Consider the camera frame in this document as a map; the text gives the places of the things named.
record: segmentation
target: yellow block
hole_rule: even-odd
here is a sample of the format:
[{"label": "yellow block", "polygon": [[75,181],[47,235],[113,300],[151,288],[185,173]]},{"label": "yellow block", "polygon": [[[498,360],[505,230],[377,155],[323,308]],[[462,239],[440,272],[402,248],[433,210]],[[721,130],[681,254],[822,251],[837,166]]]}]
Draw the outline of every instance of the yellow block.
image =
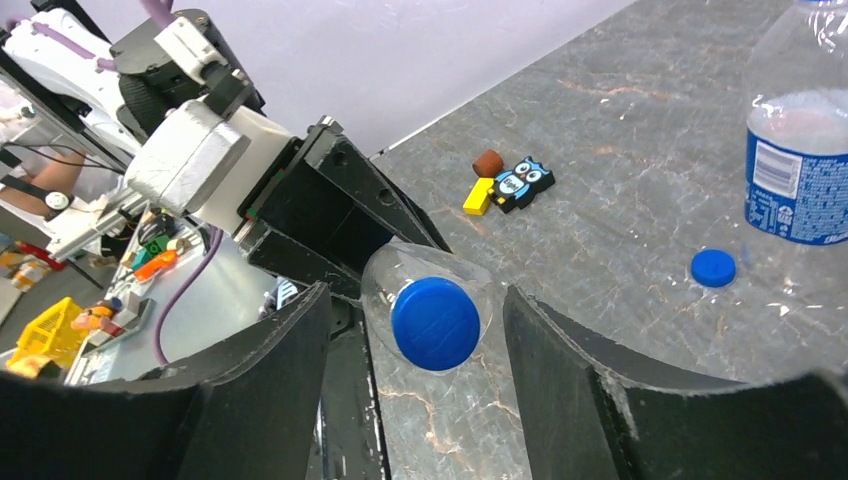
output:
[{"label": "yellow block", "polygon": [[494,178],[481,178],[477,180],[468,198],[465,199],[465,204],[462,209],[469,215],[483,215],[486,209],[489,208],[489,189],[495,185]]}]

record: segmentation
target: gray floor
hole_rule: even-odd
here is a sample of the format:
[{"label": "gray floor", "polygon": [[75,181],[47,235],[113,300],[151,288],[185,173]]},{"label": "gray floor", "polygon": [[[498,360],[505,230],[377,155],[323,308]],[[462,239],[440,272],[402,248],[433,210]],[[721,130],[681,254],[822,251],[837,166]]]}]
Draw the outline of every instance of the gray floor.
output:
[{"label": "gray floor", "polygon": [[[85,259],[78,264],[103,286],[108,286],[115,273],[114,267],[91,268]],[[62,298],[71,297],[75,303],[87,306],[103,298],[103,293],[70,268],[50,273],[21,296],[0,324],[0,352],[15,348],[15,342],[27,323]]]}]

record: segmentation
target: person's arm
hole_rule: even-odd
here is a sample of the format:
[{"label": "person's arm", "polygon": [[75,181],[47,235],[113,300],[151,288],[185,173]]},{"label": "person's arm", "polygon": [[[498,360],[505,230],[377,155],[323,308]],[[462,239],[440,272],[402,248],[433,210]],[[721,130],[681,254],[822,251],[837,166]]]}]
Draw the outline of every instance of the person's arm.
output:
[{"label": "person's arm", "polygon": [[[70,195],[82,171],[85,157],[75,153],[69,156],[62,156],[60,160],[72,165],[51,162],[50,165],[47,165],[35,177],[24,175],[19,178],[48,192],[62,192],[65,195]],[[6,187],[0,190],[0,200],[34,215],[44,217],[50,213],[50,208],[43,201],[14,188]]]}]

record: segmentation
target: clear plastic bottle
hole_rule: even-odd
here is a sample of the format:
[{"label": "clear plastic bottle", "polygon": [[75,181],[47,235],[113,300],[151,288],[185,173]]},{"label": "clear plastic bottle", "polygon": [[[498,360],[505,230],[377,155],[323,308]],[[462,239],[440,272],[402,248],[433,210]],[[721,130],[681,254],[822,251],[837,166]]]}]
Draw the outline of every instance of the clear plastic bottle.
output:
[{"label": "clear plastic bottle", "polygon": [[746,241],[756,283],[800,303],[848,286],[848,0],[795,0],[745,71]]},{"label": "clear plastic bottle", "polygon": [[407,243],[380,248],[362,275],[368,328],[395,355],[433,372],[471,356],[501,315],[504,293],[488,270]]}]

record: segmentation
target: black and blue owl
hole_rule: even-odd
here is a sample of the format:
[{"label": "black and blue owl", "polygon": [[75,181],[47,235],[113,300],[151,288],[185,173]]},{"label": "black and blue owl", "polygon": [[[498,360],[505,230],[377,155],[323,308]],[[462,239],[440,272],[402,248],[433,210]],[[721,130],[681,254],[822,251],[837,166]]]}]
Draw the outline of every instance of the black and blue owl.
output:
[{"label": "black and blue owl", "polygon": [[489,196],[504,213],[509,213],[515,207],[527,207],[536,194],[544,192],[554,183],[556,179],[552,171],[534,162],[533,157],[526,157],[512,170],[501,172],[495,177]]}]

